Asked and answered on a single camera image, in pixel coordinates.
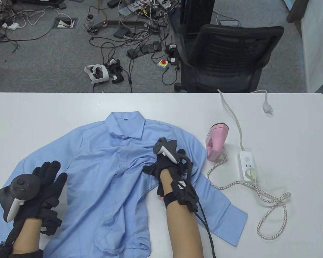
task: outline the shirt collar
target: shirt collar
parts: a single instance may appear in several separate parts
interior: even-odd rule
[[[145,125],[145,118],[139,111],[118,113],[111,112],[105,120],[109,132],[117,136],[140,139]]]

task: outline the hand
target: hand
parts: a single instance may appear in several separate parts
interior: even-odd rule
[[[183,149],[177,151],[177,153],[185,153]],[[179,162],[178,164],[172,162],[167,156],[163,154],[157,155],[157,161],[150,166],[144,166],[142,171],[149,175],[154,176],[158,182],[160,182],[160,173],[162,170],[167,169],[169,170],[170,174],[173,176],[183,176],[184,175],[184,164]]]
[[[46,227],[44,232],[53,235],[61,225],[61,220],[57,218],[57,212],[50,210],[59,204],[58,198],[67,180],[67,174],[61,173],[55,180],[57,172],[60,170],[58,161],[45,162],[42,167],[36,167],[32,172],[41,182],[41,188],[37,196],[28,200],[19,208],[14,222],[27,218],[42,219],[42,227]]]

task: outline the shirt cuff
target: shirt cuff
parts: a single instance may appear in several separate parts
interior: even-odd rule
[[[237,247],[247,219],[247,213],[230,204],[220,219],[218,237]]]

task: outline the controller button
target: controller button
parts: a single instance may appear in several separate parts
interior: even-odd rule
[[[19,184],[19,185],[23,185],[23,184],[25,184],[25,181],[24,181],[23,179],[19,179],[19,180],[17,181],[17,184]]]

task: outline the chair wheel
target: chair wheel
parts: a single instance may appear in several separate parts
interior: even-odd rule
[[[180,92],[180,91],[181,91],[181,86],[180,86],[180,85],[175,84],[175,85],[174,85],[174,91],[175,91],[175,92]]]

